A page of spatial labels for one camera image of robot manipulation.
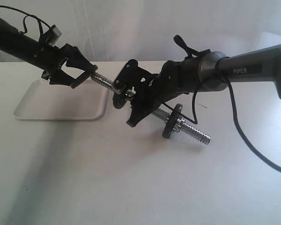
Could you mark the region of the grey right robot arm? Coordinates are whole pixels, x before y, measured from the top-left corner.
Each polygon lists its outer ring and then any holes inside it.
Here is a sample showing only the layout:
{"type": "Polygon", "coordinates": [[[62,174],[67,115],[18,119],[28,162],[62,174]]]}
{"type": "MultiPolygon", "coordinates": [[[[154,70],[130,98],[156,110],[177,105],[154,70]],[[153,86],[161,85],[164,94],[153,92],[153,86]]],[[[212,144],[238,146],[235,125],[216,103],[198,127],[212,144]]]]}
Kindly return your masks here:
{"type": "Polygon", "coordinates": [[[136,61],[129,65],[127,76],[136,81],[126,83],[136,90],[132,106],[149,112],[181,94],[222,91],[225,77],[230,82],[273,82],[281,99],[281,44],[233,57],[207,50],[183,61],[169,60],[158,74],[136,61]]]}

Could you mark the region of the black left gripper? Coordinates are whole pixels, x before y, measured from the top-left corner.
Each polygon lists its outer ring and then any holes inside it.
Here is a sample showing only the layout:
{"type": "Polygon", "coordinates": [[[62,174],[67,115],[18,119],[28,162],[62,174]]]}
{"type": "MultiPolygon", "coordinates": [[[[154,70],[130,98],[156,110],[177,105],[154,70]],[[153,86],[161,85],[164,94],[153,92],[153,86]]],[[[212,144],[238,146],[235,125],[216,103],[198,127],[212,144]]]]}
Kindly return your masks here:
{"type": "Polygon", "coordinates": [[[76,46],[65,44],[62,48],[33,41],[35,66],[43,70],[42,78],[50,85],[70,86],[75,79],[65,73],[61,67],[77,68],[86,72],[96,72],[97,65],[90,63],[76,46]]]}

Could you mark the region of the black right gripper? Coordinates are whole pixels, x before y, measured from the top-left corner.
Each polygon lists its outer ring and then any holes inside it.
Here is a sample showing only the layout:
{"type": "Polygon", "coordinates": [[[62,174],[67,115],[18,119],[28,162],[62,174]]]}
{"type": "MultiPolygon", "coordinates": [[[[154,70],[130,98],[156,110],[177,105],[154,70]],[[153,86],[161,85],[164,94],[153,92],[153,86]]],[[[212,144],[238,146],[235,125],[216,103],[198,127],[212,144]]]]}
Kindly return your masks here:
{"type": "Polygon", "coordinates": [[[143,86],[125,86],[125,100],[133,100],[131,114],[126,124],[135,127],[140,121],[155,111],[162,102],[167,102],[181,94],[194,92],[197,86],[197,61],[169,60],[162,66],[159,75],[153,79],[143,96],[143,86]]]}

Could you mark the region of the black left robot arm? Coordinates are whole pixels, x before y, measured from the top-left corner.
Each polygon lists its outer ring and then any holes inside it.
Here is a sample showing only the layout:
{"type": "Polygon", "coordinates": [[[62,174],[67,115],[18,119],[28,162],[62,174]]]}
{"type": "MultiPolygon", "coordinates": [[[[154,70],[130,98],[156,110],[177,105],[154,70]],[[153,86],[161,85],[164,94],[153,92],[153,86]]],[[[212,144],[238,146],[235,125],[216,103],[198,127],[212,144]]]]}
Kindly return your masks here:
{"type": "Polygon", "coordinates": [[[53,42],[58,39],[58,34],[59,30],[53,25],[36,41],[0,18],[0,51],[42,69],[41,77],[50,85],[75,89],[91,78],[118,93],[113,82],[97,73],[97,65],[90,63],[76,46],[54,46],[53,42]]]}

